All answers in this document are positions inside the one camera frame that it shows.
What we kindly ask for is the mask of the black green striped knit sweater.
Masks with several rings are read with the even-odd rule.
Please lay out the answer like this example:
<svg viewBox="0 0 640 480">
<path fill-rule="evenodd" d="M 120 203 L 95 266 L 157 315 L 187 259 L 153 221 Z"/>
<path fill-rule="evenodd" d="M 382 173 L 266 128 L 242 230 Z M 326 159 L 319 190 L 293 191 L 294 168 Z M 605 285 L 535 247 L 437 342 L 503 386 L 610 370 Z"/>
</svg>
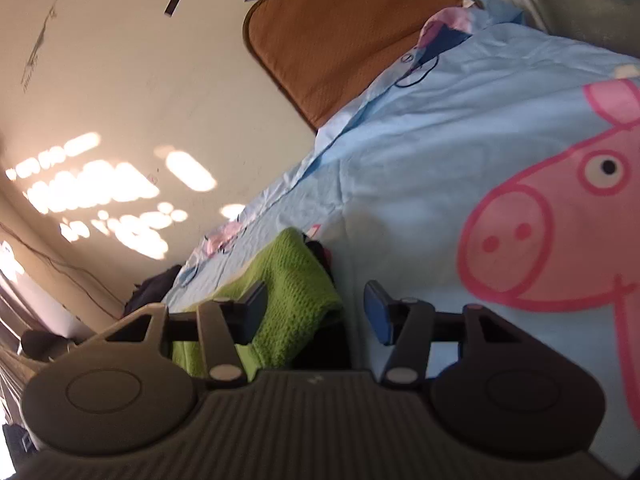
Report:
<svg viewBox="0 0 640 480">
<path fill-rule="evenodd" d="M 237 344 L 247 377 L 258 370 L 346 370 L 352 365 L 342 300 L 326 270 L 326 252 L 294 228 L 277 237 L 210 299 L 238 300 L 257 282 L 267 307 L 248 344 Z"/>
</svg>

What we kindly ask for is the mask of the brown seat cushion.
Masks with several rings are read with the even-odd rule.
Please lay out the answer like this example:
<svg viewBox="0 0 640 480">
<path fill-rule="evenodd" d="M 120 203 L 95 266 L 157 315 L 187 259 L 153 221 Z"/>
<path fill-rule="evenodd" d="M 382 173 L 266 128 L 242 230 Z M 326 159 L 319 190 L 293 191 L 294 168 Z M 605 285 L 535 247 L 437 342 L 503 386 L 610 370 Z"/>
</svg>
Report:
<svg viewBox="0 0 640 480">
<path fill-rule="evenodd" d="M 248 52 L 303 121 L 322 127 L 461 0 L 258 0 L 243 24 Z"/>
</svg>

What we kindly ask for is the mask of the blue cartoon pig bedsheet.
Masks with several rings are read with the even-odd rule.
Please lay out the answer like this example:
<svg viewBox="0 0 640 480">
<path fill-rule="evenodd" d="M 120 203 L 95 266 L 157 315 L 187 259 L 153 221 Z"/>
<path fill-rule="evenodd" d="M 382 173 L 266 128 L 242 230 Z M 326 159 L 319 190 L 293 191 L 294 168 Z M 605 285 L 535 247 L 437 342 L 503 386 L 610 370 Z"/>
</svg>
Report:
<svg viewBox="0 0 640 480">
<path fill-rule="evenodd" d="M 166 300 L 219 292 L 282 230 L 329 249 L 355 362 L 390 352 L 368 281 L 456 312 L 478 302 L 596 376 L 593 452 L 639 463 L 639 61 L 521 24 L 500 0 L 431 19 L 419 47 L 318 132 Z"/>
</svg>

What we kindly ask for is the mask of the black folded garment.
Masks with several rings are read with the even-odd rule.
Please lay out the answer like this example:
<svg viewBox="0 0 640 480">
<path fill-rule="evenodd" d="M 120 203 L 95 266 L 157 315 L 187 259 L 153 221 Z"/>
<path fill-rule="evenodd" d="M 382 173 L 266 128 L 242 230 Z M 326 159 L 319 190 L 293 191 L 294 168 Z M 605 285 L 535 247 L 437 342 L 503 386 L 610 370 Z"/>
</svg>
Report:
<svg viewBox="0 0 640 480">
<path fill-rule="evenodd" d="M 174 286 L 174 281 L 180 270 L 180 264 L 176 264 L 160 274 L 147 278 L 141 284 L 135 284 L 134 292 L 126 302 L 122 316 L 130 315 L 147 304 L 161 302 Z"/>
</svg>

